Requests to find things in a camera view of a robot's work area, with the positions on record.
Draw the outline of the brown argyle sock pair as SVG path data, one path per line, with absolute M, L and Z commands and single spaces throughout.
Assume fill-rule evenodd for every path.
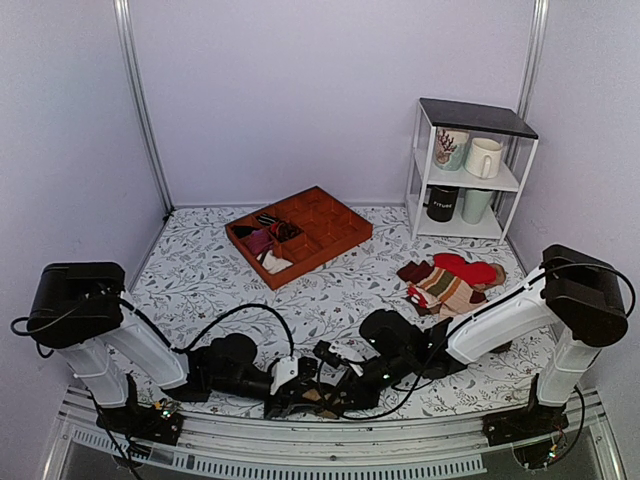
M 337 420 L 344 416 L 348 394 L 345 390 L 332 390 L 331 392 L 321 392 L 318 387 L 306 390 L 302 394 L 304 406 L 310 406 L 314 415 Z

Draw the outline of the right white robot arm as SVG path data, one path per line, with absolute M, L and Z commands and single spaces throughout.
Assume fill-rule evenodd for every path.
M 636 302 L 622 299 L 630 280 L 612 265 L 560 244 L 547 247 L 541 264 L 516 287 L 474 311 L 422 330 L 393 310 L 376 310 L 360 336 L 377 351 L 329 392 L 325 407 L 337 416 L 377 407 L 382 390 L 413 374 L 443 379 L 481 356 L 533 330 L 561 323 L 564 331 L 549 363 L 531 382 L 526 407 L 507 420 L 537 436 L 564 419 L 577 382 L 600 351 L 621 340 Z

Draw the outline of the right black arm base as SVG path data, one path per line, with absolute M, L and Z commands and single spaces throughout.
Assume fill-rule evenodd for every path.
M 487 414 L 482 418 L 482 433 L 490 446 L 513 444 L 547 435 L 547 440 L 514 447 L 515 460 L 527 470 L 545 469 L 561 459 L 569 426 L 566 406 L 541 405 L 537 398 L 539 375 L 531 382 L 528 403 L 521 408 Z

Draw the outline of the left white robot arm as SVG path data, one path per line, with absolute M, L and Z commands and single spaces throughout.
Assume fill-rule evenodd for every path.
M 59 353 L 126 433 L 141 433 L 149 415 L 132 399 L 136 386 L 114 364 L 111 349 L 178 402 L 204 403 L 220 392 L 262 401 L 266 418 L 318 407 L 316 360 L 288 355 L 261 370 L 256 344 L 241 333 L 177 348 L 134 305 L 124 280 L 113 262 L 46 266 L 21 333 Z

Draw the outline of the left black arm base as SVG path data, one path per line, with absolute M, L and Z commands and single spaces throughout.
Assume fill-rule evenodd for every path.
M 98 405 L 97 426 L 105 431 L 123 434 L 128 439 L 176 446 L 184 422 L 184 417 L 178 412 L 178 404 L 163 398 L 153 405 L 141 405 L 135 380 L 130 374 L 125 378 L 128 387 L 125 404 L 117 408 Z

